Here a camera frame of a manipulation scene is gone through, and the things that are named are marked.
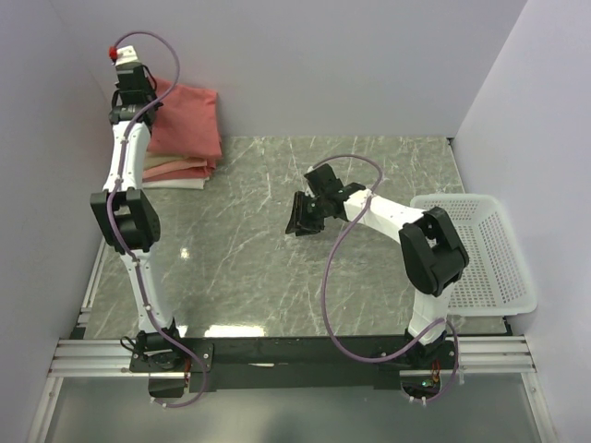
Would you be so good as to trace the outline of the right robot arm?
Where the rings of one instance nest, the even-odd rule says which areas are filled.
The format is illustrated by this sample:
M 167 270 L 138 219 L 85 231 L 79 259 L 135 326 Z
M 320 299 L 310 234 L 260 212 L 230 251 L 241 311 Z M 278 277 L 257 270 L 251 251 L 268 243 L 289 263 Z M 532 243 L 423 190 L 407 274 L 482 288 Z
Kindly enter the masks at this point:
M 348 223 L 327 259 L 320 286 L 324 326 L 332 343 L 347 357 L 360 363 L 385 363 L 405 356 L 408 363 L 425 368 L 438 356 L 445 341 L 453 286 L 461 280 L 469 256 L 448 213 L 434 207 L 419 210 L 382 198 L 374 187 L 348 185 L 336 177 L 328 164 L 305 174 L 308 188 L 294 194 L 290 220 L 285 232 L 295 236 L 324 230 L 327 218 Z M 332 330 L 326 292 L 332 259 L 345 236 L 361 224 L 396 242 L 402 251 L 407 279 L 415 288 L 413 313 L 405 331 L 406 345 L 376 357 L 364 357 L 347 350 Z

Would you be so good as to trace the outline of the red t-shirt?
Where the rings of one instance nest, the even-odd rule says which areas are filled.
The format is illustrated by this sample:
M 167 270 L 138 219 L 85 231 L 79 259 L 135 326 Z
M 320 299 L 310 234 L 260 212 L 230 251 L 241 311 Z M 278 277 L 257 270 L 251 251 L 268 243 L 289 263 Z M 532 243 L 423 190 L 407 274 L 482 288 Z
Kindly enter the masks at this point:
M 148 152 L 221 159 L 217 99 L 215 90 L 177 84 L 156 112 Z

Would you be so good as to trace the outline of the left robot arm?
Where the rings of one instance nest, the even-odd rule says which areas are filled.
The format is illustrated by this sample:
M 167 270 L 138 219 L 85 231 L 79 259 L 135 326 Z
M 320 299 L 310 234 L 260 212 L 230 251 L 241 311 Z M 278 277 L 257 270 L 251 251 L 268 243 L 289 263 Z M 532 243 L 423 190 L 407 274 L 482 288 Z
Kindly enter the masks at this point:
M 132 372 L 168 372 L 184 364 L 172 310 L 154 275 L 154 246 L 161 238 L 160 219 L 141 188 L 143 163 L 151 141 L 157 98 L 156 81 L 141 62 L 115 67 L 117 83 L 109 121 L 114 150 L 103 190 L 90 196 L 90 207 L 103 238 L 123 261 L 138 310 L 137 337 L 120 343 L 132 353 Z

